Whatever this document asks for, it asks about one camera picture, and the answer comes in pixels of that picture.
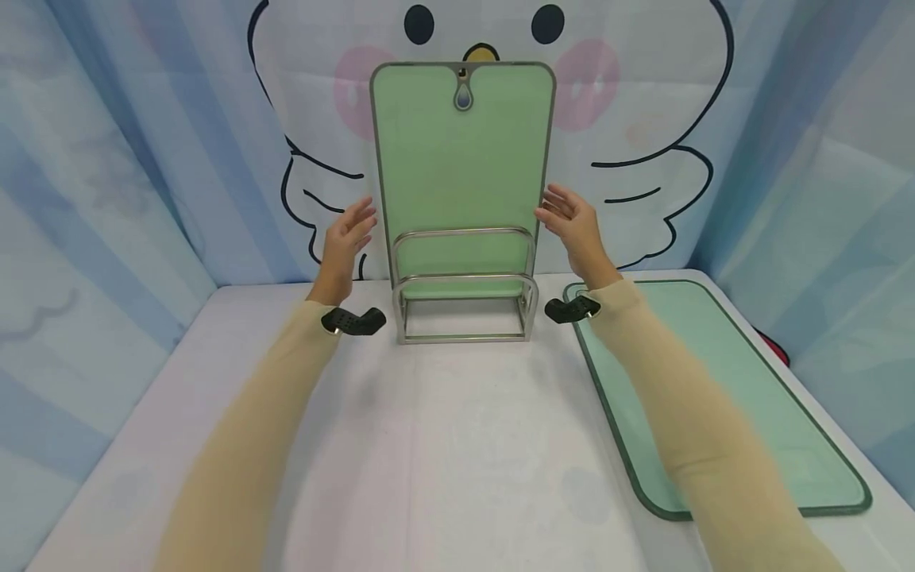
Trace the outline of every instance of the bird beak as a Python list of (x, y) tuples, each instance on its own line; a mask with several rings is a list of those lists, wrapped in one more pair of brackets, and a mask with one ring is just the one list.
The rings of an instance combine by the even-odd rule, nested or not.
[(477, 44), (467, 50), (467, 53), (464, 54), (464, 61), (499, 61), (499, 55), (493, 46)]

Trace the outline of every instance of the sleeve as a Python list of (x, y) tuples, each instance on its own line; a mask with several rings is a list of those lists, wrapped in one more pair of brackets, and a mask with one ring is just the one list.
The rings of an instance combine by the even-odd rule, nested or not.
[(172, 509), (156, 572), (255, 572), (286, 456), (339, 336), (302, 303), (223, 414)]
[(589, 295), (601, 305), (591, 326), (629, 375), (714, 570), (840, 572), (748, 419), (638, 288), (621, 280)]

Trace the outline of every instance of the cartoon bird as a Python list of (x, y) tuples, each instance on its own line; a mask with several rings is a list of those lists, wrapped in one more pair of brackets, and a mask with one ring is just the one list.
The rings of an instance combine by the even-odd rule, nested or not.
[[(369, 79), (393, 60), (549, 64), (548, 180), (597, 207), (618, 265), (663, 254), (677, 238), (674, 218), (712, 180), (712, 162), (684, 139), (724, 88), (734, 50), (719, 0), (261, 0), (248, 42), (289, 146), (280, 199), (316, 263), (338, 213), (379, 195)], [(568, 271), (546, 232), (537, 269)], [(386, 276), (384, 240), (372, 241), (356, 272)]]

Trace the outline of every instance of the green cutting board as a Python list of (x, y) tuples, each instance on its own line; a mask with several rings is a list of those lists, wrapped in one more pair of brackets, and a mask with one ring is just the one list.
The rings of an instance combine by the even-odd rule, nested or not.
[[(870, 507), (870, 489), (861, 476), (704, 286), (690, 280), (636, 284), (658, 317), (749, 415), (805, 516), (857, 514)], [(565, 300), (582, 293), (583, 285), (572, 284)], [(626, 372), (586, 320), (576, 324), (576, 333), (636, 496), (665, 520), (692, 520), (664, 473)]]
[[(458, 77), (467, 71), (466, 81)], [(456, 106), (459, 85), (472, 96)], [(391, 63), (371, 79), (372, 112), (391, 261), (396, 275), (523, 273), (516, 234), (419, 238), (404, 232), (515, 226), (536, 239), (555, 79), (540, 63)], [(517, 281), (416, 284), (417, 298), (514, 297)]]

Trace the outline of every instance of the white table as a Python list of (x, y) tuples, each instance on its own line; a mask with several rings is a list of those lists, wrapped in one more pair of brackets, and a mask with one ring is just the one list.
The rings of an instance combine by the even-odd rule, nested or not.
[[(749, 325), (704, 275), (737, 323)], [(538, 276), (541, 305), (571, 275)], [(60, 519), (28, 572), (143, 572), (191, 461), (307, 286), (220, 289)], [(387, 282), (348, 308), (391, 316)], [(461, 316), (486, 320), (484, 316)], [(771, 355), (765, 345), (759, 347)], [(771, 356), (864, 476), (874, 505), (812, 521), (851, 571), (912, 570), (915, 512)], [(389, 324), (342, 341), (300, 428), (266, 570), (708, 569), (694, 525), (632, 493), (571, 326), (529, 343), (398, 346)]]

